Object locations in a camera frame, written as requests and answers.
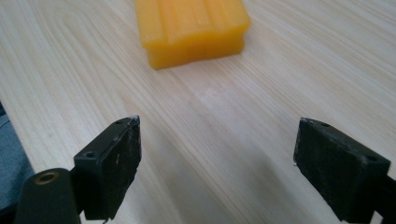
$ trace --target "sponge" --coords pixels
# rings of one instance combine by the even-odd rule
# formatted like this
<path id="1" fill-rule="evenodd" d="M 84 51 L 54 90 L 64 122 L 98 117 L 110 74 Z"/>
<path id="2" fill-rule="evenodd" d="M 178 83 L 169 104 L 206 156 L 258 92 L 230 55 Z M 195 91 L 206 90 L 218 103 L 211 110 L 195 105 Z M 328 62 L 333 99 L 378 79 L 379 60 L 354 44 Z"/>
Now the sponge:
<path id="1" fill-rule="evenodd" d="M 155 69 L 239 53 L 251 24 L 241 0 L 135 0 L 135 10 Z"/>

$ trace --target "light wood surface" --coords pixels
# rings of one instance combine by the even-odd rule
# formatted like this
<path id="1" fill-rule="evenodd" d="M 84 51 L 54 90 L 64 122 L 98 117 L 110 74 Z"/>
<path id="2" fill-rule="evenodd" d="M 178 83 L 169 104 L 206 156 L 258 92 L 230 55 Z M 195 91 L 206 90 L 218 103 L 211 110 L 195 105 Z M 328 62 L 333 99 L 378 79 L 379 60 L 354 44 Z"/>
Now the light wood surface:
<path id="1" fill-rule="evenodd" d="M 133 0 L 0 1 L 0 100 L 35 170 L 137 114 L 112 223 L 338 223 L 293 162 L 299 118 L 396 162 L 396 2 L 244 2 L 242 54 L 155 71 Z"/>

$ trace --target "wood grain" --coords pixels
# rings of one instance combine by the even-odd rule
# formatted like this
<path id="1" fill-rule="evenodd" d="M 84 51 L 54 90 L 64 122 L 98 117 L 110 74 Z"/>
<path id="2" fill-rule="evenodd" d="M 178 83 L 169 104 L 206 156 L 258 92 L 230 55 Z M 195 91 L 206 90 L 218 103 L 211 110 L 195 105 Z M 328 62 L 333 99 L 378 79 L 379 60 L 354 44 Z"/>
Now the wood grain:
<path id="1" fill-rule="evenodd" d="M 0 100 L 35 170 L 71 169 L 138 114 L 143 160 L 112 223 L 337 223 L 294 166 L 299 118 L 396 162 L 396 3 L 245 5 L 240 55 L 155 71 L 132 0 L 0 1 Z"/>

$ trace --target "yellow sponge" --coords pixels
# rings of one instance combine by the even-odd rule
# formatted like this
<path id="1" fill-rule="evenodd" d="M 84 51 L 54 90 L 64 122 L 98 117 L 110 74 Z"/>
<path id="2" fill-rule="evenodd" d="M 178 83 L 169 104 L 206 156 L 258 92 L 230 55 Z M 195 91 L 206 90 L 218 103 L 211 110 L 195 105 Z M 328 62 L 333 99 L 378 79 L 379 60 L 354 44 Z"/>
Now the yellow sponge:
<path id="1" fill-rule="evenodd" d="M 155 69 L 239 53 L 251 24 L 241 0 L 135 0 L 135 9 Z"/>

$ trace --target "blue fabric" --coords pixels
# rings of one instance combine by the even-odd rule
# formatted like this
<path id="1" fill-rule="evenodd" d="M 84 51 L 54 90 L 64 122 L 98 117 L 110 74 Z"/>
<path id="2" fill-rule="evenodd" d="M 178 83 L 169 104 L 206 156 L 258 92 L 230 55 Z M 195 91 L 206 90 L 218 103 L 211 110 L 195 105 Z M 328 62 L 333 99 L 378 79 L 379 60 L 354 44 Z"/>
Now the blue fabric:
<path id="1" fill-rule="evenodd" d="M 33 174 L 7 114 L 0 115 L 0 210 L 18 201 L 23 182 Z"/>

